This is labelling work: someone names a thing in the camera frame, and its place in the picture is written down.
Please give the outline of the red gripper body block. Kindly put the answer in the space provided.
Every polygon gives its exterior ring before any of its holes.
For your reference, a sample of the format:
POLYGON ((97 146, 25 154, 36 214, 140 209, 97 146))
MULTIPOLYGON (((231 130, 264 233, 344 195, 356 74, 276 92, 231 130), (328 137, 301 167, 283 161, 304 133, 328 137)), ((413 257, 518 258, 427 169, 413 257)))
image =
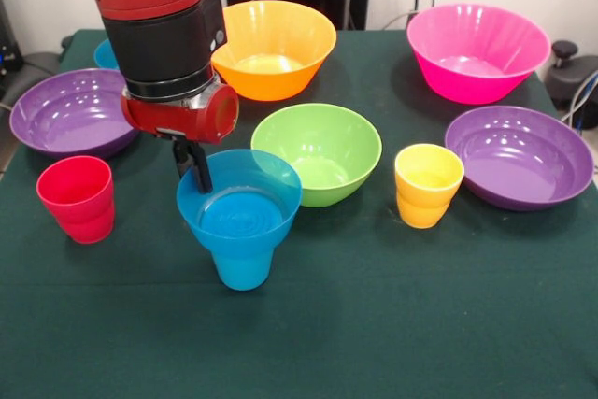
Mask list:
POLYGON ((165 103, 134 98, 124 88, 121 109, 129 124, 139 131, 219 144, 235 129, 239 100, 231 86, 221 83, 209 83, 200 93, 165 103))

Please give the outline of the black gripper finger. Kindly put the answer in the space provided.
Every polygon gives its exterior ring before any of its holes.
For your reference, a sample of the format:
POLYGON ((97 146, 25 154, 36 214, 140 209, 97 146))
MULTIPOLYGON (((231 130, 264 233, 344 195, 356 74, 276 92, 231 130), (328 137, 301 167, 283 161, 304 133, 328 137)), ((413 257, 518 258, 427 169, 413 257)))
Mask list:
POLYGON ((173 141, 173 156, 175 159, 178 176, 182 178, 192 166, 192 159, 189 154, 188 144, 186 141, 173 141))
POLYGON ((198 143, 190 142, 187 144, 187 151, 192 158, 192 173, 199 193, 211 193, 213 184, 205 150, 198 143))

